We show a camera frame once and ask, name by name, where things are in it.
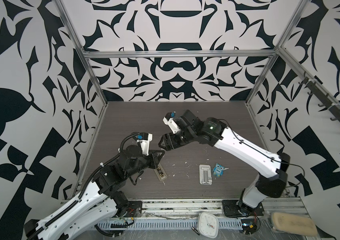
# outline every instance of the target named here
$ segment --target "wood grain surface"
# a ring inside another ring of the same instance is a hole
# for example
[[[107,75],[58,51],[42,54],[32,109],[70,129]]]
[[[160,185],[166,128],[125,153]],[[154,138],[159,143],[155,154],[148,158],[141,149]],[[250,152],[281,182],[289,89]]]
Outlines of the wood grain surface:
[[[98,138],[92,151],[84,179],[99,166],[115,156],[120,142],[131,132],[153,134],[150,149],[160,149],[160,137],[170,132],[162,121],[166,113],[176,111],[177,116],[189,109],[204,121],[208,117],[226,119],[235,132],[262,146],[258,133],[242,101],[234,102],[110,102]],[[129,140],[125,147],[136,144]],[[219,163],[226,168],[221,177],[212,176],[212,185],[199,183],[199,165],[208,164],[211,170]],[[152,169],[146,169],[137,185],[129,180],[121,188],[127,198],[212,198],[239,197],[257,175],[251,166],[235,156],[211,147],[192,142],[168,151],[161,160],[168,175],[160,182]]]

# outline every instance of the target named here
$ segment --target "blue owl figurine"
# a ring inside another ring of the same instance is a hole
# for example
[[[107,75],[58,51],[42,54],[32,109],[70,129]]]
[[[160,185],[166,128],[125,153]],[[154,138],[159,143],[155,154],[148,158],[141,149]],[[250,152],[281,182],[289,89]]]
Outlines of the blue owl figurine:
[[[215,168],[213,169],[214,176],[217,176],[217,177],[222,176],[223,170],[224,170],[224,167],[222,165],[215,164]]]

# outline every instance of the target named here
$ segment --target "alarm clock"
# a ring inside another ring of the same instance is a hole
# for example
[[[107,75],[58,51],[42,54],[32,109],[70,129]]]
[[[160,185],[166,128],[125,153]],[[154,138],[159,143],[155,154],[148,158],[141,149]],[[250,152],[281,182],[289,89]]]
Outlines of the alarm clock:
[[[219,220],[216,216],[201,212],[198,217],[198,232],[209,238],[216,238],[218,235]]]

